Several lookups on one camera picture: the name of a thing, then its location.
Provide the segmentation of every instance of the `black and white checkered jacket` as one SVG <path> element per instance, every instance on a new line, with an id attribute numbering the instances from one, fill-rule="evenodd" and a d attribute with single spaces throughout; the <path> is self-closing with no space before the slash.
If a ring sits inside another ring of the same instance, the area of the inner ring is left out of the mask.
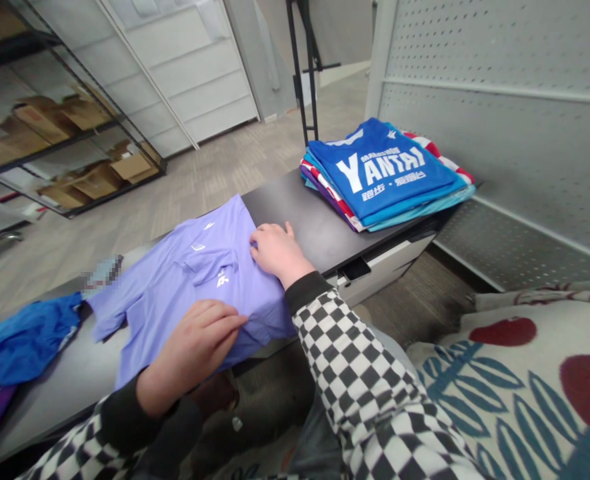
<path id="1" fill-rule="evenodd" d="M 286 300 L 351 477 L 481 478 L 446 412 L 320 274 L 296 282 Z M 141 410 L 136 380 L 100 401 L 20 479 L 128 476 L 163 423 Z"/>

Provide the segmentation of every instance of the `checkered sleeve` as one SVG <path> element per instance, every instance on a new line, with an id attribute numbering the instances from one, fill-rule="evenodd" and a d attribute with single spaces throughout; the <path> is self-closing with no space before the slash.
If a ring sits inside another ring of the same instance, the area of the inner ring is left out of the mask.
<path id="1" fill-rule="evenodd" d="M 335 289 L 293 321 L 354 478 L 482 478 L 446 412 Z"/>
<path id="2" fill-rule="evenodd" d="M 90 480 L 120 479 L 136 464 L 143 450 L 134 455 L 120 455 L 105 443 L 101 431 L 101 400 L 92 416 L 72 428 L 38 462 L 17 480 Z"/>

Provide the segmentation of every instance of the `dark blue fabric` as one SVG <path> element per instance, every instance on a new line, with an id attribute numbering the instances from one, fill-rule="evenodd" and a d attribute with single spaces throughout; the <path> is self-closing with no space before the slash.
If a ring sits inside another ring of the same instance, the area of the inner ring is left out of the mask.
<path id="1" fill-rule="evenodd" d="M 79 292 L 35 302 L 0 323 L 0 386 L 32 380 L 55 358 L 64 339 L 75 332 Z"/>

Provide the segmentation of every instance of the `floral cushion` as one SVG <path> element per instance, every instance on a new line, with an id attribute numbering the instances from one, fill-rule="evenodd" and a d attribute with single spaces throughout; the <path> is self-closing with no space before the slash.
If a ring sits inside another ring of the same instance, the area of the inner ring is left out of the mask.
<path id="1" fill-rule="evenodd" d="M 590 283 L 478 295 L 438 345 L 407 353 L 483 472 L 590 478 Z"/>

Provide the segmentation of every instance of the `white door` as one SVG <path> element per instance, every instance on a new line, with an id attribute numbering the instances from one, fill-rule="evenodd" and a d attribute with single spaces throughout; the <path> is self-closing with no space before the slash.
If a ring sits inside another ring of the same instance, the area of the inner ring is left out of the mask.
<path id="1" fill-rule="evenodd" d="M 258 114 L 223 2 L 182 3 L 109 2 L 134 53 L 199 142 Z"/>

